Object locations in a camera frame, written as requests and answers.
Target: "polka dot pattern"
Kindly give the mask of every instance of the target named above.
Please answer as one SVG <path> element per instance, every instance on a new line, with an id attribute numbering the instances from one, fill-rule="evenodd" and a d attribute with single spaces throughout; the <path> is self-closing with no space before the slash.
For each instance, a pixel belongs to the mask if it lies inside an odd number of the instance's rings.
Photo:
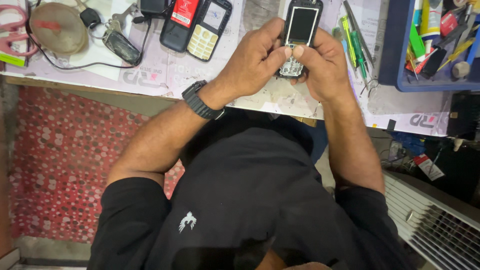
<path id="1" fill-rule="evenodd" d="M 20 90 L 12 185 L 12 235 L 92 243 L 111 166 L 149 117 L 61 92 Z M 165 175 L 170 199 L 185 171 Z"/>

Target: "car key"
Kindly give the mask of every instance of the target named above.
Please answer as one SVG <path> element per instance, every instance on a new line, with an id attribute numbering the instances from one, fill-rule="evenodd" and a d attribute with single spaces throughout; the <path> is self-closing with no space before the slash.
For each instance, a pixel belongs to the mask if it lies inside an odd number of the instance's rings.
<path id="1" fill-rule="evenodd" d="M 117 56 L 132 66 L 137 66 L 142 60 L 140 51 L 123 35 L 120 22 L 109 20 L 103 44 Z"/>
<path id="2" fill-rule="evenodd" d="M 127 15 L 134 14 L 138 10 L 137 4 L 133 3 L 130 7 L 127 8 L 122 14 L 115 13 L 112 15 L 112 20 L 116 20 L 120 23 L 120 29 L 123 29 L 125 26 L 125 20 Z"/>
<path id="3" fill-rule="evenodd" d="M 93 29 L 95 26 L 102 23 L 100 16 L 98 13 L 92 9 L 87 8 L 85 4 L 82 3 L 81 0 L 76 0 L 78 4 L 78 8 L 80 9 L 80 19 L 84 23 L 85 27 Z"/>

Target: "blue tray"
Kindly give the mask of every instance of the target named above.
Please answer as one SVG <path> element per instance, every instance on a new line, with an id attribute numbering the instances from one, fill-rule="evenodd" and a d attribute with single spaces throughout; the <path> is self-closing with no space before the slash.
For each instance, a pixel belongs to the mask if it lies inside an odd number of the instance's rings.
<path id="1" fill-rule="evenodd" d="M 470 67 L 470 74 L 466 79 L 457 81 L 452 79 L 452 67 L 457 62 L 465 60 L 466 52 L 460 55 L 453 63 L 447 64 L 430 79 L 425 79 L 419 75 L 419 81 L 417 82 L 415 75 L 405 69 L 405 57 L 413 19 L 414 4 L 415 0 L 390 1 L 384 49 L 380 62 L 379 83 L 395 86 L 401 92 L 480 89 L 480 58 L 476 58 L 473 61 Z M 445 48 L 447 50 L 446 57 L 452 53 L 453 46 L 454 42 Z"/>

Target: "watch strap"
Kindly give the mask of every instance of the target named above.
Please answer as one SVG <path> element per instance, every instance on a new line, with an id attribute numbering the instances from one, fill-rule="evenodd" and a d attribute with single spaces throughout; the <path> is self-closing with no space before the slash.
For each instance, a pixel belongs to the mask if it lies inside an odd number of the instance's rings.
<path id="1" fill-rule="evenodd" d="M 225 108 L 221 110 L 214 110 L 208 107 L 198 96 L 197 92 L 200 90 L 204 85 L 207 84 L 207 81 L 197 81 L 188 87 L 185 91 L 183 91 L 182 96 L 185 102 L 190 106 L 190 108 L 199 116 L 205 119 L 219 119 L 224 113 Z"/>

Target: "black t-shirt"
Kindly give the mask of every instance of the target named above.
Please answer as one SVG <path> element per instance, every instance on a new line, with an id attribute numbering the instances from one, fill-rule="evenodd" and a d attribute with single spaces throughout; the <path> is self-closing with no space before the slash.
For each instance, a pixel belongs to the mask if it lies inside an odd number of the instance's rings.
<path id="1" fill-rule="evenodd" d="M 203 150 L 170 201 L 156 182 L 128 178 L 101 203 L 91 270 L 233 269 L 258 243 L 289 266 L 413 269 L 381 193 L 353 187 L 333 200 L 305 150 L 272 130 L 250 128 Z"/>

